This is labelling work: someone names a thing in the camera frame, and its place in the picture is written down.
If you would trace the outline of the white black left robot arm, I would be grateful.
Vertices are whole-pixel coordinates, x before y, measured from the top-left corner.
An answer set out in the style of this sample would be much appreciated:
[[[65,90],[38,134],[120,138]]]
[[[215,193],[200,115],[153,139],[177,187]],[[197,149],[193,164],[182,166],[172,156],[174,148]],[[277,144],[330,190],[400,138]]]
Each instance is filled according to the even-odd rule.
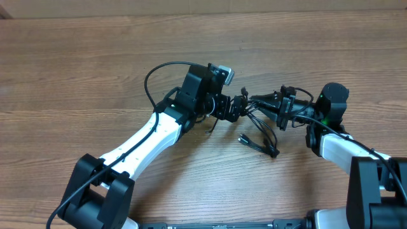
[[[132,137],[98,158],[85,154],[78,160],[47,228],[55,216],[75,228],[138,228],[128,214],[135,181],[146,167],[206,117],[237,121],[243,100],[222,93],[234,71],[191,62],[188,67],[182,86],[152,104],[150,119]]]

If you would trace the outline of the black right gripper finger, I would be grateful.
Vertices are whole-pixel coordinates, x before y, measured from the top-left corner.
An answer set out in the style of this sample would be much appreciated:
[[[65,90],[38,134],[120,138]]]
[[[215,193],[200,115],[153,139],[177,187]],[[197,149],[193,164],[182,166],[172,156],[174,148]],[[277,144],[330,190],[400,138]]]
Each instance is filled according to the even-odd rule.
[[[260,111],[264,115],[266,115],[271,121],[277,122],[278,117],[279,117],[279,109],[274,108],[274,107],[260,106],[260,107],[258,107],[258,111]]]
[[[263,104],[274,104],[281,102],[281,93],[274,91],[273,93],[266,94],[266,95],[252,95],[251,101],[259,102]]]

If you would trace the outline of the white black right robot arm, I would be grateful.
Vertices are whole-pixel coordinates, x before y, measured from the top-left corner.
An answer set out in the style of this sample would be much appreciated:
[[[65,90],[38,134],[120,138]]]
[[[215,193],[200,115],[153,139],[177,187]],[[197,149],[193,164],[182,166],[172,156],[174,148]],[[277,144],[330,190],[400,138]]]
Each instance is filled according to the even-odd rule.
[[[297,99],[297,92],[281,87],[272,94],[253,95],[250,102],[281,130],[289,122],[293,127],[305,125],[307,147],[349,176],[346,205],[312,210],[301,227],[406,228],[406,158],[379,153],[345,131],[345,86],[328,83],[309,101]]]

